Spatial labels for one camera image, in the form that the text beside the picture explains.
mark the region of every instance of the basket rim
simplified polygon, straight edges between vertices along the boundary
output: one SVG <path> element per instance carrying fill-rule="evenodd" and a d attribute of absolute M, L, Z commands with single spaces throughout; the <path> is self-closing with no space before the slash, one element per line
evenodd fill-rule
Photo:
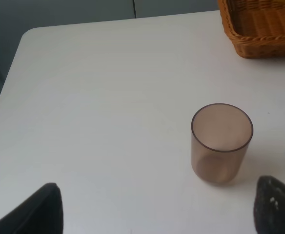
<path fill-rule="evenodd" d="M 223 23 L 226 23 L 229 30 L 225 30 L 225 33 L 228 35 L 228 37 L 235 41 L 236 43 L 244 43 L 249 41 L 279 41 L 279 40 L 285 40 L 285 35 L 279 35 L 279 36 L 265 36 L 265 37 L 251 37 L 251 36 L 243 36 L 238 34 L 233 26 L 231 16 L 228 9 L 228 0 L 220 0 L 219 8 L 221 12 L 221 16 L 223 19 Z"/>

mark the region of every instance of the tabletop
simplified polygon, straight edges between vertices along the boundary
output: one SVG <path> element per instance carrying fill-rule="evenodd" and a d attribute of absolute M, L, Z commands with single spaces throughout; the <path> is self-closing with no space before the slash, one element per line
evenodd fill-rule
<path fill-rule="evenodd" d="M 224 187 L 190 165 L 190 124 L 215 102 L 254 136 Z M 0 96 L 0 218 L 61 189 L 65 234 L 254 234 L 260 175 L 285 183 L 285 58 L 239 57 L 219 11 L 37 28 Z"/>

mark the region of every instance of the brown translucent cup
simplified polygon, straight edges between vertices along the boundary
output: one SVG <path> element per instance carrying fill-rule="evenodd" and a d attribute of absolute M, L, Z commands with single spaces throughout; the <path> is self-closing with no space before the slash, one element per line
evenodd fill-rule
<path fill-rule="evenodd" d="M 197 176 L 214 184 L 231 181 L 253 136 L 249 116 L 232 105 L 207 105 L 194 115 L 191 131 L 191 165 Z"/>

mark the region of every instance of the wicker basket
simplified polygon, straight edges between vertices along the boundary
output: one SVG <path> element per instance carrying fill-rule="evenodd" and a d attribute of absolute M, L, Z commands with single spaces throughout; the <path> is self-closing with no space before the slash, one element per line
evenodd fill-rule
<path fill-rule="evenodd" d="M 218 0 L 225 33 L 243 58 L 285 56 L 285 0 Z"/>

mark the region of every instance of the cup rim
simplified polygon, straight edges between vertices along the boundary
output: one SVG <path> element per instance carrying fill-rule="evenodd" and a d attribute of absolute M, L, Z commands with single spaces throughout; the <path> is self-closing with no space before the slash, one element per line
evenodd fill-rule
<path fill-rule="evenodd" d="M 240 110 L 240 111 L 248 118 L 248 120 L 249 120 L 249 122 L 250 122 L 250 125 L 251 125 L 251 135 L 250 135 L 249 140 L 248 140 L 243 146 L 240 146 L 239 148 L 233 149 L 233 150 L 216 150 L 216 149 L 213 149 L 213 148 L 210 148 L 210 147 L 204 145 L 204 144 L 196 137 L 196 135 L 195 135 L 195 133 L 194 133 L 194 131 L 193 131 L 193 122 L 194 122 L 194 120 L 195 120 L 197 114 L 198 114 L 201 110 L 203 110 L 204 108 L 209 107 L 209 106 L 213 106 L 213 105 L 227 105 L 227 106 L 234 107 L 234 108 Z M 230 105 L 230 104 L 227 104 L 227 103 L 213 103 L 213 104 L 209 104 L 209 105 L 206 105 L 206 106 L 202 107 L 200 110 L 198 110 L 198 111 L 195 113 L 195 115 L 193 116 L 192 121 L 191 121 L 191 132 L 192 132 L 192 135 L 194 136 L 194 138 L 195 138 L 203 147 L 205 147 L 205 148 L 207 148 L 207 149 L 209 149 L 209 150 L 218 152 L 218 153 L 231 153 L 231 152 L 235 152 L 235 151 L 238 151 L 238 150 L 244 148 L 245 146 L 247 146 L 247 145 L 250 143 L 250 141 L 251 141 L 251 139 L 252 139 L 252 137 L 253 137 L 253 123 L 252 123 L 250 117 L 246 114 L 246 112 L 244 112 L 242 109 L 238 108 L 237 106 Z"/>

